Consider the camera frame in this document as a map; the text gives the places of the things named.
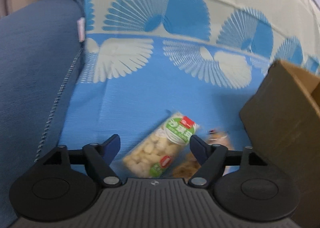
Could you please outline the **green label white puffs pack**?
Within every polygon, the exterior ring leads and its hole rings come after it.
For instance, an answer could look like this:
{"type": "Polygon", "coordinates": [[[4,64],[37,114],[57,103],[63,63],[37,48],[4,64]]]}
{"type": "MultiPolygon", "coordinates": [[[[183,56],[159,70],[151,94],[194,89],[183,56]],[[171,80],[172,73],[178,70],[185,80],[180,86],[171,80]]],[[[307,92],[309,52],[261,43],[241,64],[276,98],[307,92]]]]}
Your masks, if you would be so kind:
{"type": "Polygon", "coordinates": [[[199,125],[176,112],[123,157],[124,166],[138,178],[159,178],[189,145],[199,125]]]}

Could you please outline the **clear bag brown biscuits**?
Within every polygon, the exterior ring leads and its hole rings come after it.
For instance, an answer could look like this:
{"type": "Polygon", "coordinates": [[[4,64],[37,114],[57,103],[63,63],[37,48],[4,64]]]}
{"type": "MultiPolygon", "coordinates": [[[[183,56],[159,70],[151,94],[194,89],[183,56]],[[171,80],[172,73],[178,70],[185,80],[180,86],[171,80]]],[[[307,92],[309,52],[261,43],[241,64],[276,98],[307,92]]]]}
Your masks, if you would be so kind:
{"type": "MultiPolygon", "coordinates": [[[[216,129],[210,130],[204,142],[207,145],[223,145],[229,150],[233,150],[233,145],[225,131],[216,129]]],[[[188,180],[200,169],[201,164],[204,163],[207,158],[206,152],[201,152],[200,147],[191,149],[185,156],[184,161],[172,170],[171,177],[182,178],[185,182],[188,182],[188,180]]]]}

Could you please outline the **brown cardboard box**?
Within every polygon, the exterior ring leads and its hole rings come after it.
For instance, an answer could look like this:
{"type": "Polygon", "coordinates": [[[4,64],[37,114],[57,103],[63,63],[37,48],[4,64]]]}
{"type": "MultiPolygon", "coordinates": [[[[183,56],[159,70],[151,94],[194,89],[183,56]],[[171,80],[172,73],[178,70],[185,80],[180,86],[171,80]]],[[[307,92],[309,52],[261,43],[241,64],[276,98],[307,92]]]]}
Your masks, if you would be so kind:
{"type": "Polygon", "coordinates": [[[257,153],[299,187],[294,221],[319,227],[319,77],[276,60],[240,118],[257,153]]]}

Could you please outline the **blue white fan pattern cloth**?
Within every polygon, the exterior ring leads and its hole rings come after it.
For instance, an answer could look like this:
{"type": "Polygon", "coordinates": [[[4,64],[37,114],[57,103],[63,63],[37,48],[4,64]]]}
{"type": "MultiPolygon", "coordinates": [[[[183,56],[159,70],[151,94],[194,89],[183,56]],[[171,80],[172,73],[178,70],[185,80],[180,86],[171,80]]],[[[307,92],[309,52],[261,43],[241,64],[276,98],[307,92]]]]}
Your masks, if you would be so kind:
{"type": "Polygon", "coordinates": [[[269,65],[319,73],[319,0],[84,0],[86,61],[60,143],[121,138],[112,166],[170,115],[249,138],[239,111],[269,65]]]}

